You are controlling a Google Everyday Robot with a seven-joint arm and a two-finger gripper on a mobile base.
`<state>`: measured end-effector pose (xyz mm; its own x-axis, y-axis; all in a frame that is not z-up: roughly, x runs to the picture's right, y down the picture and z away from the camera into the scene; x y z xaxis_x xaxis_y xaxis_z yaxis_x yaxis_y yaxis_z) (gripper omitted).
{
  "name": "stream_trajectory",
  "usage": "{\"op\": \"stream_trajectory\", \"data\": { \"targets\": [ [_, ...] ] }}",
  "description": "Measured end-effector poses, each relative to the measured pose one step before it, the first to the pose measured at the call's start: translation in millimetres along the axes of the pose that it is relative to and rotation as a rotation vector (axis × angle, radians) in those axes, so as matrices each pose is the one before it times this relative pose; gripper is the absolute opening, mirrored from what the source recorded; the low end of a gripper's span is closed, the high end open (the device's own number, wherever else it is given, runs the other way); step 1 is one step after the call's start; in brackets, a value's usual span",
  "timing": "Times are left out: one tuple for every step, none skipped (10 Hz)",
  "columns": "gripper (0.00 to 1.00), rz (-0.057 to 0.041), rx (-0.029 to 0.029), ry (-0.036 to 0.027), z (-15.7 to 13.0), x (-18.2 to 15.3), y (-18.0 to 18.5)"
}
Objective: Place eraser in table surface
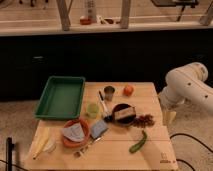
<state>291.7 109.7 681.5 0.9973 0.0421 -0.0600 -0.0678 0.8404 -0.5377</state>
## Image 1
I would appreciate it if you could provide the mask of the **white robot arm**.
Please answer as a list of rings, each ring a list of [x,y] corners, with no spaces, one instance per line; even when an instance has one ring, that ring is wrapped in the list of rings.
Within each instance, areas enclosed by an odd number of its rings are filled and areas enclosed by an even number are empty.
[[[185,100],[190,100],[213,114],[213,88],[205,84],[207,78],[208,70],[200,62],[174,68],[166,74],[166,86],[158,94],[164,125],[169,125],[174,120],[175,108]]]

